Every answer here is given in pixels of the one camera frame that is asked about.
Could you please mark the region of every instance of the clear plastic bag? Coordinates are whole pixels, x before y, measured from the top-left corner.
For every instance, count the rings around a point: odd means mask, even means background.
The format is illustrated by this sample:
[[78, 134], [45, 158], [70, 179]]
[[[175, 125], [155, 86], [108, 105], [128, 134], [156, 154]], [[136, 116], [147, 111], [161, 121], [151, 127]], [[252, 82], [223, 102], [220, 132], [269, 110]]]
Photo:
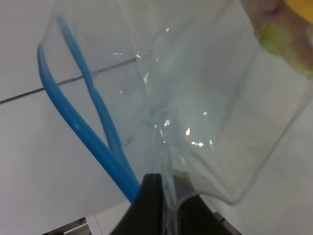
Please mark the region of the clear plastic bag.
[[311, 81], [260, 47], [239, 1], [59, 1], [40, 45], [57, 81], [81, 75], [60, 17], [135, 175], [161, 172], [173, 209], [194, 194], [237, 203], [311, 100]]

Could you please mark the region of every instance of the yellow object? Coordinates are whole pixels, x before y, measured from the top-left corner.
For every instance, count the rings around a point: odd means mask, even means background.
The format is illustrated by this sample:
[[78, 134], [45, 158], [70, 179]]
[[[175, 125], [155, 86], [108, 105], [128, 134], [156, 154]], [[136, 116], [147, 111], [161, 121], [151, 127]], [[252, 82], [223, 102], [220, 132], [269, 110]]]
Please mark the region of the yellow object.
[[299, 16], [313, 24], [313, 0], [285, 0], [285, 3]]

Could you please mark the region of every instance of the transparent plastic sheet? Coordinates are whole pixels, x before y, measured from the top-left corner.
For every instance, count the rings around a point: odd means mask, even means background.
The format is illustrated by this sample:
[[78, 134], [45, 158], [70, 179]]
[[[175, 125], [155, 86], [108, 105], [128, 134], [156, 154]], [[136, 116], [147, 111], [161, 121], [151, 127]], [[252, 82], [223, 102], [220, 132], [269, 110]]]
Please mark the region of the transparent plastic sheet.
[[41, 43], [56, 81], [81, 75], [60, 17], [136, 177], [162, 174], [174, 232], [192, 195], [238, 203], [312, 99], [311, 81], [260, 47], [239, 1], [59, 1]]

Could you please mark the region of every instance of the black plastic part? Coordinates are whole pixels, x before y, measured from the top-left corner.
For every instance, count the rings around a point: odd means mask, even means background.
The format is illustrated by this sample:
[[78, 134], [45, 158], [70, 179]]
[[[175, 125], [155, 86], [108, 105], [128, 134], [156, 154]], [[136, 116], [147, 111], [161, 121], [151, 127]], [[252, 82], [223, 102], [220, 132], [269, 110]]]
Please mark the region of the black plastic part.
[[[159, 174], [145, 175], [140, 191], [111, 235], [161, 235], [163, 191]], [[178, 211], [180, 235], [231, 235], [199, 196]]]

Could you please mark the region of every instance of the tile grout line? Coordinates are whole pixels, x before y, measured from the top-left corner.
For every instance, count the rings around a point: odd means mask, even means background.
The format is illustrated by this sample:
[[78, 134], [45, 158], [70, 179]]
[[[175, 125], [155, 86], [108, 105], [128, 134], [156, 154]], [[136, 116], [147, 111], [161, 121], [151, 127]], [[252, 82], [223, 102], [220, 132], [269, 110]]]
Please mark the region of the tile grout line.
[[[97, 71], [93, 72], [92, 74], [106, 72], [106, 71], [115, 69], [115, 68], [117, 68], [117, 67], [120, 67], [120, 66], [123, 66], [123, 65], [126, 65], [126, 64], [129, 64], [129, 63], [132, 63], [132, 62], [135, 62], [135, 61], [136, 61], [136, 58], [133, 58], [133, 59], [130, 59], [130, 60], [126, 60], [126, 61], [121, 62], [121, 63], [119, 63], [119, 64], [112, 65], [112, 66], [109, 66], [109, 67], [107, 67], [107, 68], [97, 70]], [[78, 80], [80, 80], [80, 79], [82, 79], [82, 78], [83, 78], [83, 76], [70, 78], [70, 79], [65, 80], [65, 81], [63, 81], [63, 82], [59, 82], [58, 85], [61, 86], [61, 85], [64, 85], [64, 84], [67, 84], [67, 83], [70, 83], [70, 82], [75, 82], [75, 81], [78, 81]], [[28, 95], [31, 95], [31, 94], [35, 94], [35, 93], [38, 93], [38, 92], [42, 92], [42, 91], [44, 91], [44, 90], [45, 90], [45, 89], [44, 89], [43, 87], [41, 87], [41, 88], [39, 88], [39, 89], [35, 89], [35, 90], [33, 90], [33, 91], [30, 91], [30, 92], [26, 92], [26, 93], [23, 93], [23, 94], [19, 94], [19, 95], [13, 96], [13, 97], [8, 98], [8, 99], [1, 100], [1, 101], [0, 101], [0, 105], [2, 105], [2, 104], [4, 104], [4, 103], [8, 103], [8, 102], [13, 101], [13, 100], [16, 100], [16, 99], [19, 99], [19, 98], [23, 98], [23, 97], [28, 96]]]

